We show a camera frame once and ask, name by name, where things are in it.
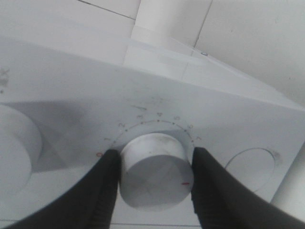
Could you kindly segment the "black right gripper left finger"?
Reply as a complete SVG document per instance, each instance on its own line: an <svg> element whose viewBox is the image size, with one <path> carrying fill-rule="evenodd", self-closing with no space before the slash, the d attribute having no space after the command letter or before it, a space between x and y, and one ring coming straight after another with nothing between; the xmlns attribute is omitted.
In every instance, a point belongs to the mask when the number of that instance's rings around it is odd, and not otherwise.
<svg viewBox="0 0 305 229"><path fill-rule="evenodd" d="M58 199L10 229L108 229L117 199L121 157L109 149L94 167Z"/></svg>

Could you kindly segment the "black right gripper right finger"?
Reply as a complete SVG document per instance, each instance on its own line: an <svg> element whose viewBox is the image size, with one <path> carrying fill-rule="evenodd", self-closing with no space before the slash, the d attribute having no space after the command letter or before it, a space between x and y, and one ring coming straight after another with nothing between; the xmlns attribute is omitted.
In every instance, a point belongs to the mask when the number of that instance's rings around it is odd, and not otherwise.
<svg viewBox="0 0 305 229"><path fill-rule="evenodd" d="M203 229L303 229L305 223L247 189L203 147L193 150L191 199Z"/></svg>

